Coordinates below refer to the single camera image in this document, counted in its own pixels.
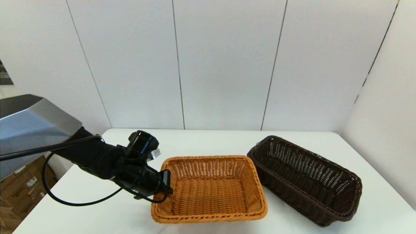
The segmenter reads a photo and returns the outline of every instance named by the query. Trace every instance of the woven pattern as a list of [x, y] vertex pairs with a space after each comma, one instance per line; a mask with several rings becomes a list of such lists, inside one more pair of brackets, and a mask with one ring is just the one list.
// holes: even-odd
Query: woven pattern
[[255, 220], [267, 213], [255, 166], [246, 156], [173, 157], [163, 163], [165, 169], [171, 171], [173, 194], [152, 204], [158, 223]]
[[316, 224], [348, 221], [357, 211], [361, 179], [334, 162], [276, 136], [248, 156], [261, 183]]

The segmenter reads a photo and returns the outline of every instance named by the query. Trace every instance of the white table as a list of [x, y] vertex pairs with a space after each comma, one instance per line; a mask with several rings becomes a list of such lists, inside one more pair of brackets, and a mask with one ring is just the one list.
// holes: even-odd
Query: white table
[[[109, 144], [128, 144], [136, 129], [111, 129]], [[135, 200], [125, 191], [89, 207], [61, 205], [46, 196], [16, 229], [26, 233], [416, 233], [416, 211], [339, 135], [331, 132], [203, 131], [147, 129], [160, 142], [162, 155], [149, 165], [157, 170], [173, 156], [243, 154], [268, 135], [277, 135], [316, 152], [355, 172], [363, 182], [358, 211], [349, 222], [321, 228], [264, 189], [268, 204], [265, 218], [247, 222], [158, 224], [150, 216], [150, 203]], [[89, 202], [112, 193], [117, 186], [72, 167], [52, 191], [71, 202]]]

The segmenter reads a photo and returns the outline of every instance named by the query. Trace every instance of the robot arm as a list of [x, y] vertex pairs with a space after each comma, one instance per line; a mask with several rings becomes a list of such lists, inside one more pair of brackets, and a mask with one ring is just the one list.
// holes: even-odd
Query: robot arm
[[[2, 178], [20, 167], [18, 162], [22, 161], [20, 156], [24, 156], [23, 153], [18, 155], [20, 158], [5, 161], [14, 152], [76, 142], [93, 136], [80, 121], [42, 97], [22, 95], [2, 99], [0, 110]], [[127, 147], [113, 146], [96, 137], [50, 151], [92, 175], [114, 181], [134, 194], [135, 199], [162, 202], [147, 198], [158, 192], [165, 192], [165, 197], [173, 193], [170, 172], [157, 172], [147, 165], [149, 160], [160, 154], [159, 142], [144, 131], [132, 133], [129, 141]]]

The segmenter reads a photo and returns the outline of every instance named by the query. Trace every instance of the basket rim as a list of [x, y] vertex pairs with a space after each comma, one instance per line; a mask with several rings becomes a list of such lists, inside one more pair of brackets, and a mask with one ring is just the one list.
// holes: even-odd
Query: basket rim
[[[313, 196], [311, 196], [310, 194], [306, 193], [305, 191], [303, 191], [302, 189], [298, 188], [296, 185], [294, 185], [293, 183], [291, 183], [290, 181], [282, 178], [279, 174], [273, 172], [272, 170], [266, 168], [263, 164], [261, 164], [259, 161], [257, 161], [257, 159], [252, 157], [252, 154], [254, 153], [255, 150], [257, 150], [260, 146], [266, 144], [269, 140], [271, 139], [277, 139], [280, 141], [283, 141], [293, 147], [298, 148], [299, 150], [304, 151], [305, 153], [311, 154], [311, 156], [316, 157], [318, 160], [324, 162], [324, 163], [328, 163], [332, 166], [334, 166], [335, 168], [337, 168], [340, 171], [343, 171], [349, 175], [351, 175], [352, 177], [354, 177], [355, 180], [357, 180], [358, 182], [358, 186], [355, 187], [355, 198], [354, 201], [352, 202], [351, 207], [348, 209], [348, 211], [340, 213], [335, 211], [334, 209], [332, 209], [329, 206], [326, 206], [325, 204], [323, 204], [321, 201], [317, 200], [316, 198], [314, 198]], [[251, 158], [253, 160], [253, 163], [261, 168], [264, 172], [271, 174], [272, 176], [276, 177], [277, 179], [279, 179], [280, 181], [282, 181], [283, 183], [285, 183], [287, 186], [293, 188], [295, 190], [295, 192], [298, 195], [301, 195], [303, 197], [306, 197], [307, 199], [311, 200], [312, 202], [314, 202], [314, 205], [316, 205], [318, 208], [322, 209], [323, 211], [325, 211], [327, 214], [331, 215], [332, 217], [336, 218], [337, 220], [340, 221], [347, 221], [350, 220], [352, 218], [352, 214], [354, 213], [354, 208], [357, 206], [357, 201], [359, 200], [359, 197], [361, 196], [361, 190], [362, 190], [362, 182], [360, 177], [358, 177], [355, 173], [349, 171], [348, 169], [341, 167], [340, 165], [320, 156], [319, 154], [316, 154], [314, 152], [311, 152], [303, 147], [300, 147], [292, 142], [289, 142], [281, 137], [277, 137], [277, 136], [268, 136], [265, 139], [263, 139], [262, 141], [260, 141], [259, 143], [257, 143], [252, 149], [250, 149], [250, 151], [247, 153], [247, 156], [249, 158]]]
[[163, 220], [182, 220], [186, 219], [188, 221], [198, 221], [198, 220], [204, 220], [204, 219], [224, 219], [229, 218], [223, 221], [239, 221], [241, 219], [238, 219], [239, 217], [252, 217], [255, 219], [261, 219], [267, 214], [267, 202], [264, 195], [264, 191], [262, 188], [262, 185], [260, 183], [260, 179], [257, 175], [256, 167], [253, 163], [253, 160], [245, 155], [212, 155], [212, 156], [176, 156], [176, 157], [170, 157], [166, 159], [161, 167], [161, 170], [167, 169], [167, 166], [170, 162], [176, 161], [176, 160], [202, 160], [202, 159], [243, 159], [247, 162], [250, 170], [253, 172], [254, 175], [254, 182], [255, 187], [259, 192], [259, 201], [260, 201], [260, 209], [254, 212], [247, 212], [247, 213], [218, 213], [218, 214], [192, 214], [192, 215], [163, 215], [159, 214], [156, 210], [157, 206], [159, 204], [152, 203], [151, 205], [151, 215], [153, 219], [157, 219], [159, 221]]

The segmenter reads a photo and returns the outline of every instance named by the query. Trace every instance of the cardboard box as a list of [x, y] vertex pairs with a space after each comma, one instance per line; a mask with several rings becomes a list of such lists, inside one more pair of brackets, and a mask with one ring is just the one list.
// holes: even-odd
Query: cardboard box
[[10, 206], [12, 206], [12, 204], [8, 200], [3, 200], [0, 197], [0, 207], [10, 207]]
[[[40, 157], [2, 180], [0, 206], [15, 207], [20, 204], [21, 199], [30, 192], [31, 188], [42, 186], [41, 172], [44, 162], [45, 158]], [[54, 173], [49, 166], [46, 168], [46, 180], [49, 187], [56, 183]]]
[[21, 174], [24, 174], [26, 172], [27, 174], [33, 174], [38, 170], [42, 170], [42, 166], [44, 162], [45, 162], [45, 158], [39, 157], [35, 159], [34, 161], [32, 161], [31, 163], [29, 163], [28, 165], [17, 169], [14, 173], [12, 173], [8, 177], [0, 181], [0, 190], [5, 189], [11, 182], [13, 182]]
[[1, 219], [2, 225], [4, 225], [5, 228], [7, 229], [12, 229], [12, 230], [16, 229], [20, 225], [21, 222], [22, 221], [15, 220], [15, 219], [7, 219], [7, 218]]
[[31, 187], [41, 184], [40, 174], [40, 172], [36, 172], [30, 176], [20, 175], [13, 183], [1, 191], [1, 199], [7, 201], [12, 206], [18, 205], [20, 200], [29, 193]]
[[14, 207], [0, 207], [0, 217], [7, 219], [23, 220], [39, 201], [45, 196], [46, 191], [42, 186], [34, 187]]

